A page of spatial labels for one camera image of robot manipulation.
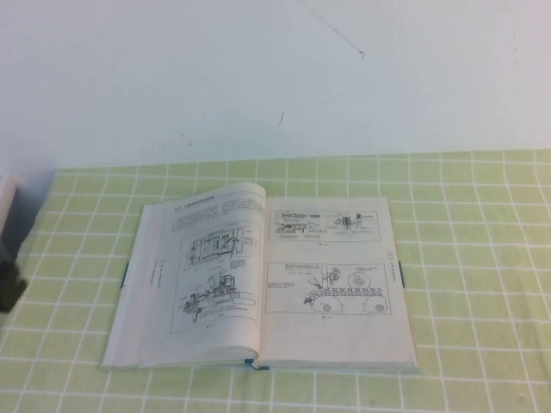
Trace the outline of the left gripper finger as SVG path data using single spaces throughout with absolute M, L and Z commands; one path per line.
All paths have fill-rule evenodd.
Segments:
M 20 282 L 22 276 L 18 263 L 14 261 L 1 262 L 0 279 L 1 282 Z
M 21 298 L 28 283 L 23 278 L 4 278 L 0 285 L 0 311 L 10 313 Z

